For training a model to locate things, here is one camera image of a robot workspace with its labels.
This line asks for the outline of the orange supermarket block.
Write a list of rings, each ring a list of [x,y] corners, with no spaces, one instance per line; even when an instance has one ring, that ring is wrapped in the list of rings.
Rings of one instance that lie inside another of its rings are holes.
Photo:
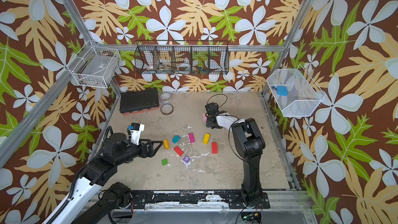
[[[164,147],[164,149],[169,149],[170,148],[168,140],[163,140],[163,147]]]

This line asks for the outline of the blue object in basket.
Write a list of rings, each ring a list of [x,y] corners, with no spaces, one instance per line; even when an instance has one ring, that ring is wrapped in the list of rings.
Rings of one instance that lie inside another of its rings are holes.
[[[288,95],[288,89],[286,86],[277,86],[275,90],[276,90],[277,95],[280,95],[280,96]]]

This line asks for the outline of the magenta block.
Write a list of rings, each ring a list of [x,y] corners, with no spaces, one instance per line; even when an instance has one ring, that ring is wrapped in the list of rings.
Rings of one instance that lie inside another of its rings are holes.
[[[188,137],[189,137],[190,143],[194,143],[195,142],[195,138],[194,138],[194,134],[193,133],[189,133]]]

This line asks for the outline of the yellow arch block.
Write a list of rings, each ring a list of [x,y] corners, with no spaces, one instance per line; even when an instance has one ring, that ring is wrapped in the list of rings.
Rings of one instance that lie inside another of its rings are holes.
[[[209,134],[209,133],[206,133],[206,134],[204,135],[203,143],[207,145],[208,142],[209,142],[209,139],[210,139],[210,134]]]

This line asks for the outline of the green square block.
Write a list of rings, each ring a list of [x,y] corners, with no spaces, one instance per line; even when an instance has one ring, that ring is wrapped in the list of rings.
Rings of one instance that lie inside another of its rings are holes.
[[[168,165],[169,162],[168,162],[167,159],[162,159],[161,163],[162,163],[163,166],[166,166],[166,165]]]

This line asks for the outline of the purple number nine cube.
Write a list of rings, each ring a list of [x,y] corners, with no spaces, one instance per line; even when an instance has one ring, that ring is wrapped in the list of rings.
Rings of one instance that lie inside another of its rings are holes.
[[[184,162],[185,164],[189,164],[189,163],[190,163],[190,157],[185,156],[185,157],[183,158],[183,162]]]

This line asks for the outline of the teal block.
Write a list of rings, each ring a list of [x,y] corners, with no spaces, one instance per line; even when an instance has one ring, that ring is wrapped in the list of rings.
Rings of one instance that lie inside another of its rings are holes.
[[[176,144],[176,143],[177,143],[178,141],[180,141],[180,140],[181,140],[181,136],[176,135],[176,136],[173,137],[172,142],[173,142],[174,144]]]

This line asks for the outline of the white mesh basket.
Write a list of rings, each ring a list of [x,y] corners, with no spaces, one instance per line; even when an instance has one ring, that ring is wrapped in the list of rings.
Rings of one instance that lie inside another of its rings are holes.
[[[284,117],[310,117],[325,98],[319,85],[302,69],[276,69],[267,78],[267,84]],[[288,95],[277,95],[277,86],[286,86]]]

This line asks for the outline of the red rectangular block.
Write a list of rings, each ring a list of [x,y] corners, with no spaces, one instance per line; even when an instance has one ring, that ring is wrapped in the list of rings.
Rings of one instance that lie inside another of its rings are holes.
[[[184,154],[184,152],[179,146],[175,146],[174,151],[178,154],[179,157],[181,157]]]

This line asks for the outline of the black tool case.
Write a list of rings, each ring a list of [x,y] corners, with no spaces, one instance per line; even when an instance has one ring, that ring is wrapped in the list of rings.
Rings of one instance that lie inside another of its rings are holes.
[[[158,91],[156,88],[148,88],[143,91],[131,91],[121,93],[120,113],[132,114],[159,107]]]

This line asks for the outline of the red arch block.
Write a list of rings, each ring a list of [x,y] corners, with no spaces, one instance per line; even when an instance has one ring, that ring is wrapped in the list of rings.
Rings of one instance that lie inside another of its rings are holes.
[[[217,145],[216,142],[212,142],[211,150],[212,150],[212,154],[217,154],[218,153],[218,145]]]

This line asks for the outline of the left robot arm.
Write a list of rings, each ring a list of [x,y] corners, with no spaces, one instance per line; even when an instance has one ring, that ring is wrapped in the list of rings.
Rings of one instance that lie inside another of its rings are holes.
[[[162,141],[139,140],[135,145],[123,133],[113,133],[103,141],[102,150],[75,175],[67,196],[44,220],[46,224],[96,224],[111,211],[131,204],[131,190],[116,182],[104,191],[88,210],[83,208],[113,177],[118,166],[135,158],[151,158]]]

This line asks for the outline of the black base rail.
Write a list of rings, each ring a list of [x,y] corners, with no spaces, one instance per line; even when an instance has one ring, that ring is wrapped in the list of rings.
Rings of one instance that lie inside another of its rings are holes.
[[[260,197],[249,201],[239,189],[233,190],[132,190],[131,201],[134,209],[148,209],[152,205],[176,204],[177,206],[198,206],[215,204],[227,209],[243,209],[260,207],[261,209],[271,208],[268,196],[260,192]]]

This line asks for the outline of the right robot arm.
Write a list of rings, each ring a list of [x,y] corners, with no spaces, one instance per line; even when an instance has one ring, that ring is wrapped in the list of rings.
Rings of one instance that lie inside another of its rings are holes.
[[[206,126],[212,129],[228,129],[233,136],[235,154],[243,161],[243,203],[247,207],[262,203],[264,194],[260,182],[260,160],[266,145],[256,121],[253,118],[241,119],[228,113],[218,116],[206,114]]]

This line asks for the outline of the clear plastic cup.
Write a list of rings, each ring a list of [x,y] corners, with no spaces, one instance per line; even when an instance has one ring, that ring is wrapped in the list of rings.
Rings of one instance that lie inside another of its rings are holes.
[[[173,96],[169,92],[163,92],[160,94],[160,102],[162,104],[171,104],[173,101]]]

